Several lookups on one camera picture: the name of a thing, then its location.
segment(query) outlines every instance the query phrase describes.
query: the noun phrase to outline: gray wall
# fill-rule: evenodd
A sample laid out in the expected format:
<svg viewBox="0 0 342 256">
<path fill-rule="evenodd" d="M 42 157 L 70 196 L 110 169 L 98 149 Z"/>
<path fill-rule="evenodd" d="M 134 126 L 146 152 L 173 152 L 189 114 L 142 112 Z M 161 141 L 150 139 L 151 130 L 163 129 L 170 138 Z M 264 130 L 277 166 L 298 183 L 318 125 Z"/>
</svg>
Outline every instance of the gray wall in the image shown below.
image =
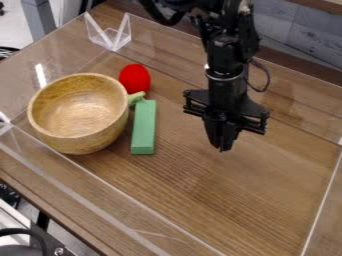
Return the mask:
<svg viewBox="0 0 342 256">
<path fill-rule="evenodd" d="M 285 0 L 254 0 L 256 22 L 269 47 L 313 56 L 342 68 L 342 16 Z"/>
</svg>

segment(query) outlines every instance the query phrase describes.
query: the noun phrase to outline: black cable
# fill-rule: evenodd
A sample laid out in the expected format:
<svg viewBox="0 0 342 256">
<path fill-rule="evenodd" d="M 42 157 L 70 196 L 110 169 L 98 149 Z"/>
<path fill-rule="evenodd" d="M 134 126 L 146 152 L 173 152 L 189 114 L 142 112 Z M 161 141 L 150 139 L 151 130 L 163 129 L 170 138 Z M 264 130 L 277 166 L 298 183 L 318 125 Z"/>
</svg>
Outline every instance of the black cable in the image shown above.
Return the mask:
<svg viewBox="0 0 342 256">
<path fill-rule="evenodd" d="M 253 89 L 254 91 L 257 91 L 257 92 L 266 92 L 268 89 L 269 89 L 269 87 L 270 87 L 270 84 L 272 84 L 272 74 L 270 74 L 270 71 L 269 71 L 269 69 L 266 68 L 266 66 L 265 66 L 262 63 L 260 63 L 256 59 L 252 60 L 252 64 L 253 64 L 257 68 L 260 68 L 261 70 L 264 70 L 264 72 L 265 72 L 265 74 L 266 74 L 268 82 L 266 82 L 264 88 L 260 89 L 260 88 L 257 88 L 257 87 L 250 83 L 250 81 L 249 81 L 249 79 L 248 79 L 246 77 L 245 77 L 245 81 L 246 81 L 248 85 L 252 87 L 252 89 Z"/>
<path fill-rule="evenodd" d="M 47 246 L 47 242 L 45 240 L 45 238 L 32 230 L 30 229 L 22 229 L 22 228 L 6 228 L 0 230 L 0 237 L 3 236 L 11 236 L 11 235 L 31 235 L 32 237 L 35 237 L 40 243 L 40 247 L 42 247 L 42 252 L 43 252 L 43 256 L 49 256 L 49 246 Z"/>
<path fill-rule="evenodd" d="M 139 0 L 151 17 L 165 26 L 174 26 L 183 19 L 186 12 L 177 12 L 170 19 L 165 17 L 153 0 Z"/>
<path fill-rule="evenodd" d="M 87 6 L 89 6 L 89 0 L 83 0 L 81 4 L 79 15 L 82 15 L 87 11 Z"/>
</svg>

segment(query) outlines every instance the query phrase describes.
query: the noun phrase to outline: red soft toy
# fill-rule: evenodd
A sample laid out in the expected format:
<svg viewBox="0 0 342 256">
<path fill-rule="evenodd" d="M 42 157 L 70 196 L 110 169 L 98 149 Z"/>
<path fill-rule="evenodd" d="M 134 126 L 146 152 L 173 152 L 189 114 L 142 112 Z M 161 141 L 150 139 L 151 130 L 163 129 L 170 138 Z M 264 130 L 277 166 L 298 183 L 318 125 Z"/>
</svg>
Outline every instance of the red soft toy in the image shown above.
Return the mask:
<svg viewBox="0 0 342 256">
<path fill-rule="evenodd" d="M 121 72 L 119 81 L 126 87 L 129 94 L 149 91 L 151 88 L 151 76 L 146 67 L 131 64 Z"/>
</svg>

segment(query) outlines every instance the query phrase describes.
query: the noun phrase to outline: black robotic arm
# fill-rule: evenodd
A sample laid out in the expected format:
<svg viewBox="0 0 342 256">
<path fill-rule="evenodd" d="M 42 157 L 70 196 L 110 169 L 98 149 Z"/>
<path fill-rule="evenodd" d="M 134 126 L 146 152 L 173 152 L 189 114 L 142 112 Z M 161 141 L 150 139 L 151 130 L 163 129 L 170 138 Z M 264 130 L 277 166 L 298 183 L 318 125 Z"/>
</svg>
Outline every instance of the black robotic arm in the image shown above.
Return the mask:
<svg viewBox="0 0 342 256">
<path fill-rule="evenodd" d="M 163 6 L 175 10 L 167 19 L 155 5 L 158 1 L 139 1 L 154 19 L 166 26 L 174 26 L 194 8 L 207 13 L 206 17 L 191 16 L 191 19 L 207 51 L 209 90 L 185 92 L 185 112 L 202 117 L 211 144 L 228 151 L 244 130 L 266 133 L 270 117 L 269 110 L 248 95 L 249 65 L 256 64 L 253 57 L 261 40 L 253 3 L 250 0 L 161 0 Z M 270 75 L 265 71 L 269 86 Z"/>
</svg>

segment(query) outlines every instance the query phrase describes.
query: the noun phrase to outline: green block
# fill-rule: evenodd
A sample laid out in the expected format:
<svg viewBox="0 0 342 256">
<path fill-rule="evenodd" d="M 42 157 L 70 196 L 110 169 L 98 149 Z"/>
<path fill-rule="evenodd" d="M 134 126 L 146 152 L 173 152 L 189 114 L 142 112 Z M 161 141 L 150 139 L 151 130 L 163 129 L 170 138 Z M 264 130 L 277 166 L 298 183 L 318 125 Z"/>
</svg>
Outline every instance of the green block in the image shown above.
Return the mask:
<svg viewBox="0 0 342 256">
<path fill-rule="evenodd" d="M 155 153 L 157 101 L 142 100 L 135 105 L 134 135 L 131 153 L 153 155 Z"/>
</svg>

